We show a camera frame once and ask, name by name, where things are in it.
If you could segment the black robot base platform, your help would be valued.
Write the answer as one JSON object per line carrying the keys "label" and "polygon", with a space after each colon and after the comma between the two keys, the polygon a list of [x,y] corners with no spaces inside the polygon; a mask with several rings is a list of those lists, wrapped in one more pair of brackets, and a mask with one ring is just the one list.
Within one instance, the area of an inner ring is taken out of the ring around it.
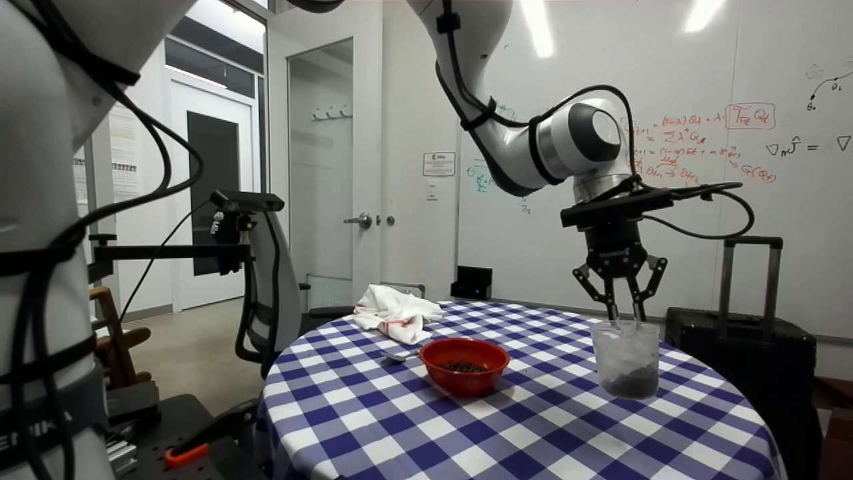
{"label": "black robot base platform", "polygon": [[105,394],[115,480],[267,480],[255,460],[255,404],[211,413],[193,394]]}

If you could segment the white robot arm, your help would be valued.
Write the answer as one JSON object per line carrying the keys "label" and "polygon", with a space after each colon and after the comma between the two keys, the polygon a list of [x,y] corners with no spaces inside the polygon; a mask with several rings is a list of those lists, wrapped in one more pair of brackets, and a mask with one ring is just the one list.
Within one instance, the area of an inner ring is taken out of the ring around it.
{"label": "white robot arm", "polygon": [[635,174],[628,100],[616,86],[585,86],[547,110],[524,108],[517,117],[491,78],[491,60],[507,41],[520,0],[353,4],[375,17],[384,17],[385,4],[401,4],[417,20],[435,50],[437,86],[500,193],[528,197],[573,185],[575,204],[560,221],[585,237],[575,281],[607,318],[619,316],[616,284],[623,281],[635,316],[641,318],[667,262],[641,249],[636,221],[667,205],[667,197]]}

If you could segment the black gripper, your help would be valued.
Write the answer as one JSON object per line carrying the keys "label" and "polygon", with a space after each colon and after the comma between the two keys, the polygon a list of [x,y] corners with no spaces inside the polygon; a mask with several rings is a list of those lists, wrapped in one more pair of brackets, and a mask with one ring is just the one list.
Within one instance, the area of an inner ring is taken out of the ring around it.
{"label": "black gripper", "polygon": [[[591,269],[585,265],[600,274],[600,289],[588,281]],[[611,277],[625,277],[635,320],[648,320],[644,302],[655,297],[669,260],[648,260],[635,221],[604,220],[591,224],[585,230],[585,265],[575,266],[573,277],[588,294],[591,302],[604,308],[607,320],[619,318],[616,289]],[[636,281],[641,265],[649,266],[649,277],[644,285]]]}

